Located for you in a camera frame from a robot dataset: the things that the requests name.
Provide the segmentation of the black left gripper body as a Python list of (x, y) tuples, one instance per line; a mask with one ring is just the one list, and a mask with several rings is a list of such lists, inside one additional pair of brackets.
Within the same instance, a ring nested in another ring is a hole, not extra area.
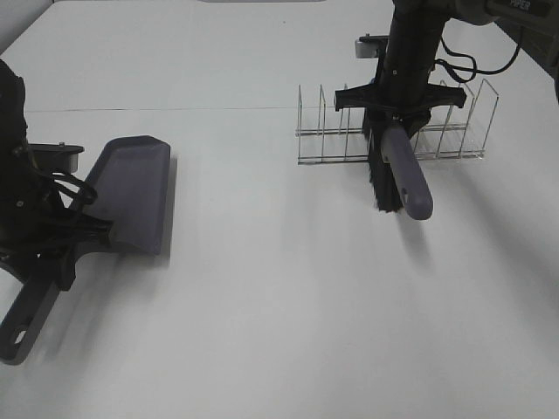
[(41, 224), (35, 237), (22, 243), (2, 243), (1, 269), (24, 284), (35, 269), (52, 268), (55, 285), (61, 291), (69, 290), (76, 278), (78, 259), (87, 251), (111, 247), (114, 222), (81, 210), (65, 209), (62, 215)]

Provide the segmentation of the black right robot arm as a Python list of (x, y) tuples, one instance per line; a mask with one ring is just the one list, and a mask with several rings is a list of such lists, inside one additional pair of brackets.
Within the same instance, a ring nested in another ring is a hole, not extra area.
[(434, 107), (462, 107), (463, 89), (428, 82), (443, 29), (452, 18), (478, 26), (503, 18), (558, 35), (557, 1), (395, 1), (374, 82), (337, 91), (335, 109), (363, 108), (371, 125), (397, 117), (414, 134), (427, 124)]

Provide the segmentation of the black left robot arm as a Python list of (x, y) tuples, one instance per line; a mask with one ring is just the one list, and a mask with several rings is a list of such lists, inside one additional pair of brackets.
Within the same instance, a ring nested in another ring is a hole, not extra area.
[(22, 282), (35, 271), (55, 271), (63, 291), (72, 286), (82, 243), (106, 245), (111, 222), (88, 216), (95, 188), (72, 173), (75, 146), (31, 145), (24, 117), (25, 84), (1, 64), (1, 265)]

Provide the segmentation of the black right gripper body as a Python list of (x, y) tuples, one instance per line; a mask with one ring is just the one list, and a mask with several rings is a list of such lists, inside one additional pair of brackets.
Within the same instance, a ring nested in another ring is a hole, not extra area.
[(345, 108), (364, 108), (373, 115), (398, 116), (407, 131), (419, 131), (431, 119), (437, 106), (457, 106), (466, 103), (466, 92), (461, 87), (424, 84), (420, 87), (367, 84), (335, 92), (335, 111)]

